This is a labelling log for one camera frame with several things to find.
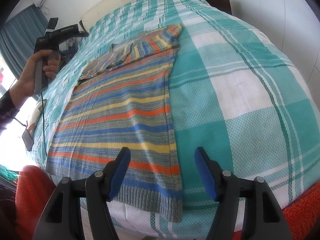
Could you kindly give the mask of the left forearm dark sleeve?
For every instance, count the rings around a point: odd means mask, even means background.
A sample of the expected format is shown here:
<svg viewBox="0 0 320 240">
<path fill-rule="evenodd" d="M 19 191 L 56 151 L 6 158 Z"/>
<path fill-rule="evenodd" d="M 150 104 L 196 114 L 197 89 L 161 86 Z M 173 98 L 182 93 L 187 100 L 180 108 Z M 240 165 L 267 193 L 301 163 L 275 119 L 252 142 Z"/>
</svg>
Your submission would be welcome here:
<svg viewBox="0 0 320 240">
<path fill-rule="evenodd" d="M 7 91 L 0 100 L 0 132 L 2 133 L 7 125 L 12 122 L 19 110 L 12 102 L 9 91 Z"/>
</svg>

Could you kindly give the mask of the person left hand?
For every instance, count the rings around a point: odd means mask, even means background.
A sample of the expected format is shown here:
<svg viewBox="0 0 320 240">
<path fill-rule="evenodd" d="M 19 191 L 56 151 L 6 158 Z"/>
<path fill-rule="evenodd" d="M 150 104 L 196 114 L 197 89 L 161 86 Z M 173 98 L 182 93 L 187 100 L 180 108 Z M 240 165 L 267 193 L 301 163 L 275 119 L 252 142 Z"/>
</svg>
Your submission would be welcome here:
<svg viewBox="0 0 320 240">
<path fill-rule="evenodd" d="M 20 108 L 34 93 L 34 72 L 37 61 L 49 57 L 52 53 L 52 50 L 40 50 L 29 57 L 19 80 L 9 89 L 11 100 L 16 108 Z M 43 71 L 49 79 L 55 79 L 59 70 L 60 59 L 60 55 L 55 54 L 43 67 Z"/>
</svg>

